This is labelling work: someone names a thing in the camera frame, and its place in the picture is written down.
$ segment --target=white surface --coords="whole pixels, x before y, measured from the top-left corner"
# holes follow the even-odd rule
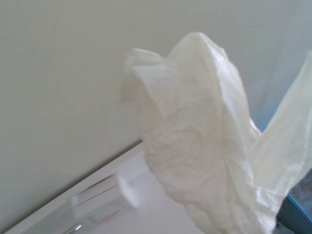
[[[155,176],[147,170],[143,159],[143,144],[140,144],[41,208],[6,234],[24,233],[29,227],[61,206],[72,194],[83,191],[115,172],[122,173],[129,179],[129,186],[138,198],[138,207],[102,228],[89,232],[90,234],[202,233],[188,218],[183,206],[165,195]]]
[[[263,128],[312,48],[310,0],[2,0],[0,232],[138,139],[120,102],[132,47],[202,31],[238,66]]]

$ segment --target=crumpled tissue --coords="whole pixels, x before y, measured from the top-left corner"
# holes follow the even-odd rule
[[[271,234],[283,199],[312,167],[312,54],[263,133],[236,67],[202,33],[167,58],[133,49],[126,71],[145,160],[166,193],[206,234]]]

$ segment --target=metal handle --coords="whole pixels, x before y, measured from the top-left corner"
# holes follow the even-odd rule
[[[75,224],[73,227],[71,227],[66,232],[64,232],[64,234],[73,234],[77,232],[81,227],[82,227],[81,224]]]

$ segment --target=white wall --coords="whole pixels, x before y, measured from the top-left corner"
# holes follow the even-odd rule
[[[264,128],[312,49],[309,0],[2,0],[0,232],[139,139],[125,53],[202,31],[238,66]]]

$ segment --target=white tissue paper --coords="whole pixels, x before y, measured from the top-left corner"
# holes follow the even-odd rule
[[[129,53],[124,94],[139,109],[146,163],[204,233],[272,233],[312,167],[311,64],[309,54],[261,134],[236,67],[204,34],[188,34],[167,58]]]

